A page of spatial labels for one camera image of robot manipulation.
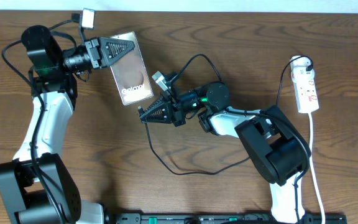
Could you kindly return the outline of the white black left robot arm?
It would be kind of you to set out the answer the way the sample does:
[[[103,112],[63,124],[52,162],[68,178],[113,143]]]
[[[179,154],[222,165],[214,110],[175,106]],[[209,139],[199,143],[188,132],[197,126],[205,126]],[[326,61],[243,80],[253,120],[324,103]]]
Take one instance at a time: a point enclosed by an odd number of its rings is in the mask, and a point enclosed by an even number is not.
[[[0,164],[0,195],[11,223],[111,223],[107,209],[80,197],[62,161],[67,124],[83,73],[110,67],[137,43],[107,37],[83,39],[62,50],[54,28],[26,29],[20,43],[32,66],[23,79],[34,110],[24,142],[10,162]]]

